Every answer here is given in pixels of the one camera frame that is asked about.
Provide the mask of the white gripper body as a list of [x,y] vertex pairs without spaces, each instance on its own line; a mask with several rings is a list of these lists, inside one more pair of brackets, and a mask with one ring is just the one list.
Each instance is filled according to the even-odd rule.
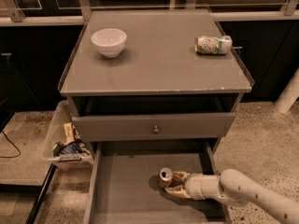
[[202,174],[193,173],[190,174],[184,184],[184,188],[187,191],[188,196],[194,200],[204,200],[205,196],[202,191]]

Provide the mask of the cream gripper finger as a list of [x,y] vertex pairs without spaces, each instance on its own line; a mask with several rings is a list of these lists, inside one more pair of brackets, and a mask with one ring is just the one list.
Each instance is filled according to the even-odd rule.
[[182,183],[185,183],[191,174],[183,171],[175,171],[173,173],[173,179]]
[[187,192],[187,190],[182,186],[178,185],[175,187],[168,187],[164,189],[168,194],[173,195],[175,197],[183,198],[183,199],[190,199],[191,196]]

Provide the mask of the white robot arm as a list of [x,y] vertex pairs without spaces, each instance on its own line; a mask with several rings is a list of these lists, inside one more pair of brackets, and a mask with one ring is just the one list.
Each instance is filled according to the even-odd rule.
[[279,224],[299,224],[298,112],[283,115],[271,105],[242,105],[228,137],[217,146],[217,175],[175,172],[182,185],[172,195],[213,199],[229,206],[248,202]]

